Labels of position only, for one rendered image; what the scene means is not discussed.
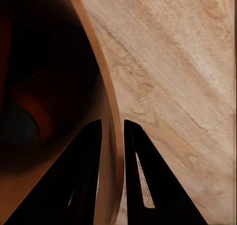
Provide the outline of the trash can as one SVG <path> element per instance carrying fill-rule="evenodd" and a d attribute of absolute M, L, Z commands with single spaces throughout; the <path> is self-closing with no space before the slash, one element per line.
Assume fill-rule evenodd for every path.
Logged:
<path fill-rule="evenodd" d="M 79 68 L 87 79 L 88 93 L 43 142 L 18 146 L 0 134 L 0 225 L 5 224 L 78 132 L 99 119 L 102 142 L 93 225 L 116 225 L 124 181 L 119 105 L 105 55 L 82 1 L 5 0 L 4 5 L 13 24 L 35 25 L 50 36 L 55 47 L 54 63 L 68 62 Z"/>

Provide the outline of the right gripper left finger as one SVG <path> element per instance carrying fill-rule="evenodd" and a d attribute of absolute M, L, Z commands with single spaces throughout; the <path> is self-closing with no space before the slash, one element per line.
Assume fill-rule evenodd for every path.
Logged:
<path fill-rule="evenodd" d="M 86 124 L 4 225 L 93 225 L 102 123 Z"/>

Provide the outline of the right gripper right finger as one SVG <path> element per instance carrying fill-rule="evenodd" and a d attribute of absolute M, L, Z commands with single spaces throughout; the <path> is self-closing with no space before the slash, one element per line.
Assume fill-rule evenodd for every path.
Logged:
<path fill-rule="evenodd" d="M 124 120 L 128 225 L 208 225 L 143 128 Z M 155 208 L 144 206 L 136 153 Z"/>

